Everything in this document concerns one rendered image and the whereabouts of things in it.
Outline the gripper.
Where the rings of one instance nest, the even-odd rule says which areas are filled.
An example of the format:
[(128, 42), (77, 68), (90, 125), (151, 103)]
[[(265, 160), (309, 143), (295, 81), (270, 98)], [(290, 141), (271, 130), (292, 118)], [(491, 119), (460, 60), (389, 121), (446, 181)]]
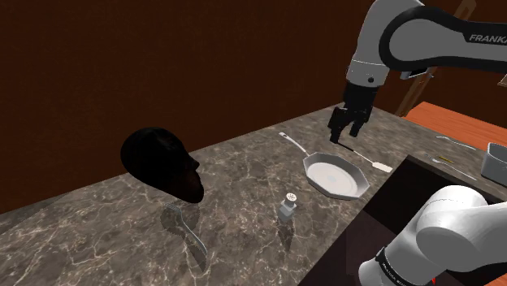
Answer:
[(331, 114), (327, 127), (331, 129), (330, 141), (337, 144), (340, 134), (348, 125), (348, 110), (360, 115), (353, 115), (349, 135), (357, 137), (364, 123), (369, 121), (378, 87), (365, 87), (347, 82), (344, 88), (344, 107), (336, 106)]

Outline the silver frying pan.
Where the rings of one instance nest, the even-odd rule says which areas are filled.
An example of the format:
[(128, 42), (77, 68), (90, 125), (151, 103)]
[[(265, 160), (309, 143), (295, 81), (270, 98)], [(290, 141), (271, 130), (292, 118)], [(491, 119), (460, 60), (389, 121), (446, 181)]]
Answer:
[(342, 157), (321, 152), (310, 154), (286, 133), (279, 135), (305, 154), (302, 162), (306, 179), (323, 195), (350, 201), (360, 198), (371, 186), (362, 170)]

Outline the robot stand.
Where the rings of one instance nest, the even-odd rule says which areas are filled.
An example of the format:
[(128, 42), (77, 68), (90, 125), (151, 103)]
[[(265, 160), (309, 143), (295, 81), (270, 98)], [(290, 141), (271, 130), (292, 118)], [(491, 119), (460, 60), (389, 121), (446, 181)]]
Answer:
[(407, 156), (298, 286), (360, 286), (361, 263), (401, 232), (433, 193), (451, 184), (469, 186)]

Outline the grey salt shaker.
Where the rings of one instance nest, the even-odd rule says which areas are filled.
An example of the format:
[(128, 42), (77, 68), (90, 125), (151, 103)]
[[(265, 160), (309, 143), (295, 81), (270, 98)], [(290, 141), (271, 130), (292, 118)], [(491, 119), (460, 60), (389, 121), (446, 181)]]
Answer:
[(278, 210), (278, 217), (281, 221), (287, 222), (293, 217), (294, 210), (297, 207), (296, 200), (297, 196), (294, 193), (287, 193), (285, 195)]

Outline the orange wooden table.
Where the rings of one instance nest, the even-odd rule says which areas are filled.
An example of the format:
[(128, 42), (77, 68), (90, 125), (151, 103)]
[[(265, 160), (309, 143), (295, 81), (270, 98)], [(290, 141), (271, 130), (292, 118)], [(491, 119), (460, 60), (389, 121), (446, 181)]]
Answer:
[(404, 116), (404, 119), (476, 149), (486, 150), (489, 143), (507, 147), (507, 128), (428, 102), (419, 103)]

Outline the silver spoon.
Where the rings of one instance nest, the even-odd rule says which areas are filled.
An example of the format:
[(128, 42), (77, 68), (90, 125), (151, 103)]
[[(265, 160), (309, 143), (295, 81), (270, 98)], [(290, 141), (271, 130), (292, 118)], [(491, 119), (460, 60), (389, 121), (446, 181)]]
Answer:
[(466, 145), (466, 144), (463, 144), (463, 143), (460, 143), (458, 141), (455, 141), (454, 139), (451, 139), (450, 137), (448, 136), (436, 136), (435, 138), (439, 138), (439, 139), (444, 139), (444, 140), (447, 140), (447, 141), (450, 141), (451, 143), (453, 144), (456, 144), (456, 145), (460, 145), (460, 146), (463, 146), (463, 147), (466, 147), (470, 150), (477, 150), (475, 147), (472, 147), (470, 145)]

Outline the slim silver fork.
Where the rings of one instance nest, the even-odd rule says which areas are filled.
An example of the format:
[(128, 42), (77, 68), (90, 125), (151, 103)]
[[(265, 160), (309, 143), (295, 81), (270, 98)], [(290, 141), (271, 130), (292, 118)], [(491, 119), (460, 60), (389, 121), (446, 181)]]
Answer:
[(462, 174), (462, 175), (464, 175), (464, 176), (466, 176), (466, 177), (468, 177), (468, 178), (470, 178), (470, 179), (472, 179), (472, 180), (477, 181), (477, 179), (475, 179), (473, 176), (468, 175), (468, 174), (466, 174), (465, 172), (458, 170), (456, 167), (451, 166), (451, 165), (450, 165), (450, 164), (448, 164), (447, 162), (442, 162), (442, 161), (440, 161), (440, 160), (438, 160), (438, 159), (436, 159), (436, 158), (433, 158), (433, 157), (432, 157), (431, 155), (429, 155), (429, 154), (424, 154), (424, 156), (426, 156), (427, 158), (429, 158), (429, 159), (430, 159), (432, 162), (434, 162), (434, 163), (440, 163), (440, 164), (443, 164), (443, 165), (445, 165), (445, 166), (447, 166), (447, 167), (450, 167), (450, 168), (451, 168), (451, 169), (453, 169), (454, 171), (456, 171), (456, 172), (458, 172), (458, 173), (460, 173), (460, 174)]

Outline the grey rectangular container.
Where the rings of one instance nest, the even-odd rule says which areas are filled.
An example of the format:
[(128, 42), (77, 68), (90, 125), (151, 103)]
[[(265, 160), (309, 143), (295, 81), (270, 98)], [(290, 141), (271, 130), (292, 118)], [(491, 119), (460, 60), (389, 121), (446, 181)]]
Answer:
[(507, 146), (493, 142), (487, 144), (481, 176), (507, 188)]

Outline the black-handled white spatula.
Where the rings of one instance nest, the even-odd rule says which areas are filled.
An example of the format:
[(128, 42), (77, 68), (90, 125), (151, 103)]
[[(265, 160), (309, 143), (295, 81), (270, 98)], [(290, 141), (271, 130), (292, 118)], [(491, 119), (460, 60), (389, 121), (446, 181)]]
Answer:
[(384, 171), (384, 172), (387, 172), (387, 173), (390, 173), (392, 171), (392, 168), (390, 166), (387, 166), (385, 164), (382, 164), (381, 162), (374, 162), (374, 161), (371, 161), (370, 159), (368, 159), (367, 157), (365, 157), (364, 155), (358, 153), (356, 150), (348, 147), (347, 145), (344, 145), (342, 143), (338, 143), (338, 145), (346, 148), (347, 150), (350, 150), (351, 152), (354, 152), (355, 154), (357, 154), (358, 156), (364, 158), (367, 162), (369, 162), (371, 164), (372, 167), (376, 168), (376, 169), (379, 169), (381, 171)]

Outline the brown wooden frame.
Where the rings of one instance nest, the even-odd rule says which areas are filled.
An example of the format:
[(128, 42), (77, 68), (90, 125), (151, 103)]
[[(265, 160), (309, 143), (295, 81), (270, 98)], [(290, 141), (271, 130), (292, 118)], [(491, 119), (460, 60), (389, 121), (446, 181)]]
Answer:
[[(476, 0), (461, 0), (461, 3), (457, 7), (453, 16), (461, 20), (468, 20), (476, 6)], [(399, 117), (407, 116), (409, 111), (414, 107), (416, 101), (422, 95), (423, 90), (426, 88), (430, 79), (434, 76), (436, 70), (436, 67), (431, 67), (427, 69), (426, 73), (415, 77), (413, 84), (410, 86), (408, 92), (403, 97), (403, 100), (397, 108), (395, 115), (398, 115)]]

